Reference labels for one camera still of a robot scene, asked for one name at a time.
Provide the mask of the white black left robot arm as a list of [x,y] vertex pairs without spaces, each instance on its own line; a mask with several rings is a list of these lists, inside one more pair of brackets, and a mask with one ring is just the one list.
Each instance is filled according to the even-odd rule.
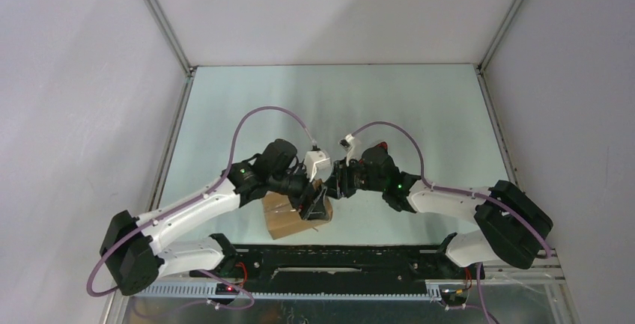
[[100,256],[117,290],[132,296],[156,279],[199,269],[228,276],[237,266],[236,251],[225,235],[182,242],[190,230],[217,216],[260,200],[269,192],[288,198],[302,218],[323,205],[321,177],[332,168],[330,156],[313,147],[303,161],[292,143],[276,139],[263,153],[230,164],[220,177],[165,208],[132,216],[124,210],[111,219]]

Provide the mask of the brown cardboard express box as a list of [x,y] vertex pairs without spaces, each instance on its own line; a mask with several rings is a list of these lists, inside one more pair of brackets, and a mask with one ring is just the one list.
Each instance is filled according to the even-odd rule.
[[[317,180],[317,184],[324,185],[322,180]],[[332,205],[328,197],[326,199],[326,210],[331,217],[330,220],[327,221],[302,220],[299,213],[292,208],[288,198],[275,192],[267,193],[262,199],[262,204],[264,209],[265,225],[269,235],[274,240],[306,230],[316,229],[321,225],[328,224],[331,222],[333,215]]]

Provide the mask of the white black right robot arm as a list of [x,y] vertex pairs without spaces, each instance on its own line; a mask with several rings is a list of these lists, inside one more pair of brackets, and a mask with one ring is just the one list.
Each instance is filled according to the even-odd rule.
[[553,229],[553,220],[509,181],[480,189],[426,185],[421,176],[401,171],[383,145],[368,148],[360,159],[335,162],[326,187],[331,198],[379,192],[397,212],[435,213],[476,225],[477,230],[444,239],[435,266],[447,278],[491,260],[528,269]]

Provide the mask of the red black utility knife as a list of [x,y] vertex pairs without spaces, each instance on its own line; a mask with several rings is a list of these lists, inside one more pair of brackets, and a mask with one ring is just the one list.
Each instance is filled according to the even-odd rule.
[[385,141],[381,141],[375,145],[375,147],[382,148],[385,151],[388,151],[388,144]]

